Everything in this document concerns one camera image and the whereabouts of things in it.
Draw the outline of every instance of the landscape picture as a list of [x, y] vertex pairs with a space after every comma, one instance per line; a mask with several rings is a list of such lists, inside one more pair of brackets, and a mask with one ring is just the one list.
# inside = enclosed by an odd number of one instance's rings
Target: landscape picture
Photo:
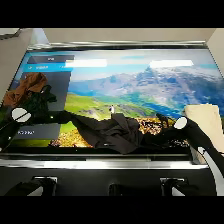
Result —
[[[75, 58], [106, 59], [107, 66], [73, 69], [67, 111], [102, 120], [110, 118], [113, 105], [127, 117], [155, 120], [160, 113], [175, 120], [188, 104], [210, 103], [224, 116], [224, 80], [206, 49], [84, 51]], [[191, 60], [192, 65], [150, 66], [160, 60]], [[89, 146], [71, 122], [61, 125], [58, 142]]]

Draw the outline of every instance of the television screen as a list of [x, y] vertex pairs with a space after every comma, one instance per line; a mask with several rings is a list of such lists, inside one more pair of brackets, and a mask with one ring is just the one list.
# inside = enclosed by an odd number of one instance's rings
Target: television screen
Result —
[[[210, 103], [224, 116], [224, 80], [208, 49], [27, 52], [9, 90], [30, 72], [43, 73], [52, 87], [57, 102], [48, 104], [50, 111], [97, 120], [123, 113], [142, 124], [155, 121], [156, 113], [175, 120], [187, 104]], [[1, 120], [9, 111], [1, 107]], [[49, 145], [92, 147], [72, 122], [21, 127], [11, 144]]]

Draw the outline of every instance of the white circular joint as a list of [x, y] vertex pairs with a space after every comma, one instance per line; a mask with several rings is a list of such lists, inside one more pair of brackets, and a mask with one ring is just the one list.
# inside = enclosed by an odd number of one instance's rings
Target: white circular joint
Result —
[[17, 122], [26, 122], [30, 119], [31, 117], [31, 114], [30, 113], [27, 113], [27, 111], [23, 108], [15, 108], [13, 111], [12, 111], [12, 118], [13, 120], [16, 120]]
[[182, 129], [186, 126], [187, 124], [187, 118], [186, 117], [180, 117], [176, 123], [174, 124], [174, 128], [176, 129]]

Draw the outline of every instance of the mountain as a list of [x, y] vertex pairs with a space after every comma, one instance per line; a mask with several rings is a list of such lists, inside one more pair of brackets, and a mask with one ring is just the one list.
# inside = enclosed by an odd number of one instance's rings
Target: mountain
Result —
[[176, 108], [179, 112], [186, 104], [212, 103], [217, 104], [224, 114], [223, 87], [224, 80], [218, 69], [148, 67], [137, 74], [123, 73], [103, 79], [70, 82], [69, 92], [96, 98], [119, 97], [144, 106], [153, 102], [166, 108]]

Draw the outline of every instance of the folded cloth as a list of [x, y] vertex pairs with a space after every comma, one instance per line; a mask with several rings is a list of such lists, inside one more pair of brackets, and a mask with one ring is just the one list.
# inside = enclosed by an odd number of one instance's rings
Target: folded cloth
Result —
[[224, 135], [218, 106], [212, 104], [187, 105], [185, 114], [198, 124], [210, 138], [214, 147], [224, 153]]
[[138, 121], [121, 113], [111, 114], [111, 119], [102, 121], [72, 114], [71, 120], [94, 148], [110, 148], [127, 154], [137, 149], [142, 141]]
[[12, 91], [6, 92], [3, 105], [15, 108], [31, 96], [31, 92], [40, 92], [47, 83], [47, 78], [43, 73], [31, 72], [24, 80], [20, 80], [20, 85]]

